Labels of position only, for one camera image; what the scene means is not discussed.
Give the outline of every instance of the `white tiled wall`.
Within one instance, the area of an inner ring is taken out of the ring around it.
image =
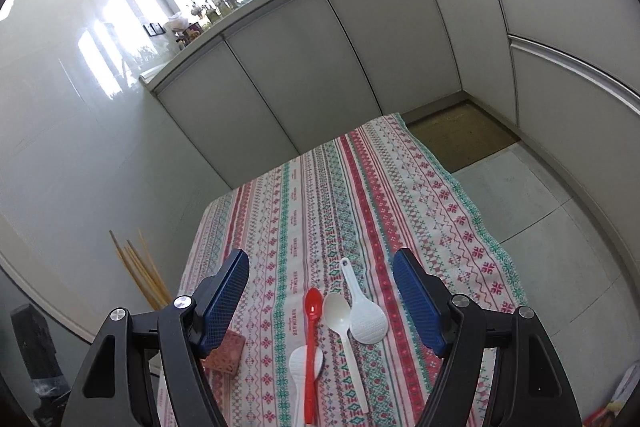
[[[174,54],[148,39],[145,11],[15,0],[0,21],[0,212],[100,315],[148,309],[109,229],[121,240],[142,229],[174,291],[204,207],[228,190],[136,80]]]

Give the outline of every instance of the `blue gripper pad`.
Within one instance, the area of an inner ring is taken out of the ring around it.
[[[233,250],[218,273],[211,279],[213,279],[211,285],[214,287],[214,295],[212,298],[209,297],[208,306],[201,312],[202,336],[196,345],[196,352],[201,359],[205,359],[211,349],[219,347],[222,343],[226,328],[229,327],[249,279],[249,256],[242,250]]]
[[[447,343],[442,334],[442,317],[406,255],[404,251],[399,250],[394,256],[394,280],[420,340],[425,346],[433,349],[436,356],[443,357]]]

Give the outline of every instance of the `red spoon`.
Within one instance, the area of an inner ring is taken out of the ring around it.
[[[316,413],[316,390],[314,388],[314,360],[316,359],[316,322],[322,317],[322,294],[318,288],[309,288],[305,295],[306,326],[306,371],[305,371],[305,424],[313,425]]]

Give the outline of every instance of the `tile floor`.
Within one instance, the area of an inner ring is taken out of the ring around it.
[[[637,294],[608,238],[522,142],[454,173],[511,255],[584,418],[640,359]]]

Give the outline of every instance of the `silver screw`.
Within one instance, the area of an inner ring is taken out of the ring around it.
[[[467,306],[469,306],[469,299],[464,295],[453,295],[451,301],[457,308],[466,308]]]
[[[525,319],[532,319],[533,317],[536,316],[534,311],[528,306],[523,306],[522,308],[520,308],[518,310],[518,313],[520,314],[520,317],[523,317]]]
[[[175,299],[174,306],[178,309],[188,308],[191,306],[191,297],[188,295],[182,295]]]
[[[111,312],[111,315],[109,316],[111,317],[112,321],[119,321],[120,319],[123,319],[126,314],[127,312],[124,311],[122,308],[116,308],[114,309],[114,311]]]

